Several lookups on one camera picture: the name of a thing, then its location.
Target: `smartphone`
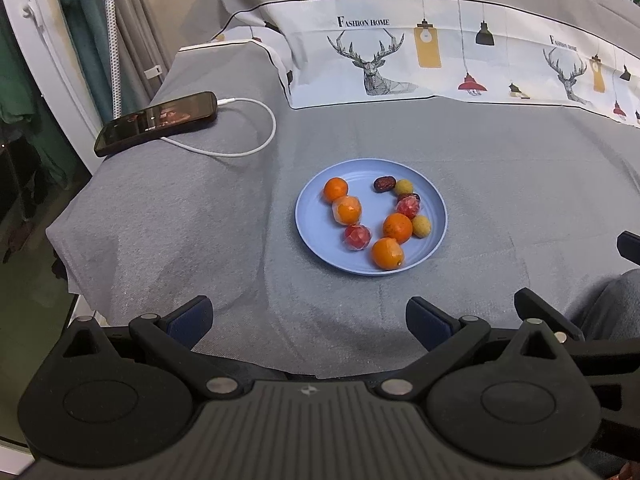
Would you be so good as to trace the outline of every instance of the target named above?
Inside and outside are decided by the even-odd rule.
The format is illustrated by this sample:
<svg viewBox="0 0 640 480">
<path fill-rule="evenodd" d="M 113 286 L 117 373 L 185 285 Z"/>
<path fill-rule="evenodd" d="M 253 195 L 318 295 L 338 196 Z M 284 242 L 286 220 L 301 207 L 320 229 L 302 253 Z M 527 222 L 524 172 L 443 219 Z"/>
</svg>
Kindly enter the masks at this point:
<svg viewBox="0 0 640 480">
<path fill-rule="evenodd" d="M 110 121 L 95 139 L 98 156 L 113 155 L 148 140 L 197 130 L 215 119 L 218 100 L 213 92 L 181 97 Z"/>
</svg>

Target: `deer illustration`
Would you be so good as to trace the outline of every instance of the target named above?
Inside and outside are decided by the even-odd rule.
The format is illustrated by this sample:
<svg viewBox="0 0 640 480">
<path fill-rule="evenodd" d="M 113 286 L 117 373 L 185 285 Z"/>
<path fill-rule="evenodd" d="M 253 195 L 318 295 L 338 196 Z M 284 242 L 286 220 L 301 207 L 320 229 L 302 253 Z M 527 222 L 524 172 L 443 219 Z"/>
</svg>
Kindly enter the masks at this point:
<svg viewBox="0 0 640 480">
<path fill-rule="evenodd" d="M 349 51 L 344 49 L 341 39 L 345 31 L 341 32 L 340 36 L 335 40 L 335 44 L 331 41 L 331 38 L 328 36 L 326 38 L 338 54 L 351 59 L 355 66 L 364 70 L 364 89 L 367 92 L 367 95 L 404 94 L 407 92 L 413 92 L 418 88 L 417 85 L 414 85 L 413 83 L 399 83 L 398 81 L 391 81 L 391 79 L 382 77 L 378 73 L 378 69 L 385 63 L 383 57 L 397 52 L 404 41 L 404 34 L 402 35 L 402 38 L 400 38 L 400 43 L 398 43 L 396 42 L 396 38 L 394 38 L 386 28 L 383 30 L 391 37 L 391 45 L 389 45 L 388 48 L 385 48 L 382 41 L 380 41 L 380 52 L 377 52 L 371 61 L 364 61 L 359 54 L 354 52 L 353 43 L 349 45 Z"/>
<path fill-rule="evenodd" d="M 564 85 L 564 91 L 566 92 L 566 96 L 569 99 L 571 99 L 571 101 L 576 101 L 576 102 L 582 103 L 583 105 L 590 105 L 591 103 L 589 101 L 581 97 L 578 97 L 576 94 L 574 94 L 574 90 L 573 90 L 574 85 L 577 81 L 577 78 L 580 77 L 585 72 L 587 72 L 587 65 L 582 60 L 580 60 L 580 68 L 578 68 L 574 63 L 574 69 L 569 74 L 569 77 L 566 77 L 562 72 L 562 70 L 560 69 L 560 59 L 556 59 L 555 63 L 551 61 L 551 54 L 553 54 L 555 49 L 556 47 L 553 47 L 549 51 L 549 53 L 547 53 L 546 50 L 543 48 L 542 52 L 544 52 L 545 54 L 545 59 L 548 65 L 558 73 L 558 79 Z"/>
</svg>

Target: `yellow fruit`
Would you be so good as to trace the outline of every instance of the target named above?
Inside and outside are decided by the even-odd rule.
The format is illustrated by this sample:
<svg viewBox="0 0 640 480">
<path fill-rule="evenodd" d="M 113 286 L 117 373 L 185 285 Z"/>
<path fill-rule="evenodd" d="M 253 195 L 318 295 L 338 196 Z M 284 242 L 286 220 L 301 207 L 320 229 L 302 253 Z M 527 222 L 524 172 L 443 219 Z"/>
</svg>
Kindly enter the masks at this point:
<svg viewBox="0 0 640 480">
<path fill-rule="evenodd" d="M 411 221 L 411 224 L 414 226 L 415 236 L 418 238 L 429 236 L 429 233 L 431 232 L 431 222 L 429 222 L 429 219 L 426 216 L 418 215 Z"/>
<path fill-rule="evenodd" d="M 362 206 L 360 200 L 354 196 L 343 196 L 334 201 L 332 205 L 334 218 L 338 224 L 354 225 L 360 221 Z"/>
<path fill-rule="evenodd" d="M 394 193 L 396 195 L 402 195 L 402 193 L 413 193 L 414 185 L 407 179 L 403 178 L 396 182 L 396 187 L 394 188 Z"/>
<path fill-rule="evenodd" d="M 380 238 L 371 248 L 374 263 L 384 270 L 395 270 L 404 261 L 404 251 L 394 238 Z"/>
</svg>

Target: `blue plate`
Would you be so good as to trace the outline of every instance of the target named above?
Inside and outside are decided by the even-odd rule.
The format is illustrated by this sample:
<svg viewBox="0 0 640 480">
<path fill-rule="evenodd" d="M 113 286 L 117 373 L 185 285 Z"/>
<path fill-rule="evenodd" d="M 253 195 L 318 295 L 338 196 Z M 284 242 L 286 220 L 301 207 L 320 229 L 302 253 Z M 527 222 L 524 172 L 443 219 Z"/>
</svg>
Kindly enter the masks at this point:
<svg viewBox="0 0 640 480">
<path fill-rule="evenodd" d="M 381 270 L 370 257 L 370 248 L 382 238 L 382 223 L 396 210 L 393 192 L 376 193 L 373 182 L 380 176 L 390 175 L 396 180 L 406 178 L 414 184 L 420 195 L 420 214 L 431 221 L 431 233 L 426 238 L 411 237 L 402 244 L 404 263 L 399 269 Z M 360 199 L 360 223 L 371 230 L 371 242 L 362 251 L 351 251 L 342 242 L 344 226 L 334 220 L 331 206 L 322 198 L 324 184 L 339 176 L 349 184 L 349 194 Z M 300 192 L 296 202 L 298 232 L 318 257 L 338 269 L 363 276 L 381 276 L 411 269 L 431 256 L 439 247 L 447 231 L 447 208 L 435 186 L 417 171 L 381 158 L 345 160 L 322 170 Z"/>
</svg>

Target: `green curtain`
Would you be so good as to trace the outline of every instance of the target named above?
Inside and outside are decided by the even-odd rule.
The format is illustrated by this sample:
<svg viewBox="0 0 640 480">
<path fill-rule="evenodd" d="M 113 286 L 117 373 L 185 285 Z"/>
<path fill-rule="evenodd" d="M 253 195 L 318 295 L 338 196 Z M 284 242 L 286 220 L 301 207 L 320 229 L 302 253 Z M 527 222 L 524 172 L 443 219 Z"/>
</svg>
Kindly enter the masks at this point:
<svg viewBox="0 0 640 480">
<path fill-rule="evenodd" d="M 104 0 L 60 0 L 84 78 L 103 123 L 113 119 L 111 66 Z M 138 110 L 130 82 L 122 78 L 122 113 Z"/>
<path fill-rule="evenodd" d="M 52 181 L 68 186 L 78 156 L 40 97 L 0 0 L 0 127 L 3 123 L 14 125 L 12 130 L 36 149 Z"/>
</svg>

